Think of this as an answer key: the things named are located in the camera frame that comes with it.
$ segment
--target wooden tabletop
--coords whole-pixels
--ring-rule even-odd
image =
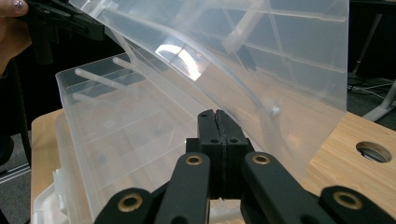
[[[52,172],[60,167],[54,122],[61,113],[54,111],[32,123],[31,211],[37,195],[53,182]],[[369,161],[357,150],[357,145],[372,147],[373,143],[396,157],[396,132],[346,113],[310,162],[303,187],[319,195],[325,187],[345,186],[396,218],[396,159]]]

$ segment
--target clear plastic container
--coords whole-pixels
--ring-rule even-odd
[[[346,112],[347,0],[70,3],[125,49],[57,74],[92,220],[116,192],[169,180],[204,110],[298,180]]]
[[[42,191],[35,198],[35,212],[32,216],[33,224],[68,224],[68,216],[59,207],[58,194],[54,183]]]

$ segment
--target black cable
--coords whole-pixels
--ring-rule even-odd
[[[358,80],[358,83],[350,83],[350,80]],[[347,79],[347,91],[350,92],[353,88],[361,86],[366,82],[366,78],[349,77]]]
[[[372,87],[377,85],[383,85],[393,83],[395,80],[390,78],[366,78],[366,77],[349,77],[347,84],[350,86],[361,86],[361,87]]]
[[[351,94],[355,94],[355,95],[373,95],[372,93],[369,93],[369,92],[366,92],[366,93],[365,92],[351,92]]]
[[[12,90],[14,92],[12,92],[13,94],[11,95],[14,96],[14,102],[17,107],[18,126],[21,132],[21,140],[22,140],[23,148],[29,166],[32,167],[32,148],[30,146],[30,141],[29,141],[29,133],[26,122],[26,114],[25,114],[25,108],[23,102],[20,76],[18,73],[18,66],[15,59],[11,59],[11,61],[9,61],[7,65],[7,73],[8,73],[8,78],[11,79],[11,83],[13,85]]]

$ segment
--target round hole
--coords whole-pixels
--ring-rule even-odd
[[[370,161],[388,162],[392,160],[390,152],[376,143],[359,142],[356,145],[356,149],[364,158]]]
[[[134,204],[136,204],[137,203],[137,199],[136,198],[127,198],[127,199],[125,199],[125,201],[124,201],[124,204],[126,205],[126,206],[132,206],[132,205],[134,205]]]
[[[302,216],[301,222],[303,224],[319,224],[319,221],[316,218],[309,215]]]
[[[132,212],[142,205],[143,199],[140,195],[132,193],[125,195],[119,201],[119,210],[121,212]]]
[[[188,224],[189,222],[185,217],[174,217],[171,224]]]
[[[186,159],[186,163],[188,164],[188,165],[199,165],[199,164],[201,164],[202,163],[202,157],[200,157],[200,156],[189,156],[187,159]]]
[[[266,156],[263,156],[263,155],[255,155],[255,156],[253,156],[253,161],[258,163],[258,164],[262,164],[262,165],[270,163],[270,159],[268,157],[266,157]]]
[[[343,205],[346,208],[359,210],[363,207],[363,203],[361,202],[361,200],[358,197],[356,197],[354,194],[343,191],[337,191],[334,193],[333,197],[336,202],[338,202],[339,204]]]

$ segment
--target human hand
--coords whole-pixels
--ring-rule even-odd
[[[25,15],[28,10],[23,0],[0,0],[0,77],[9,60],[32,43],[27,24],[14,19]]]

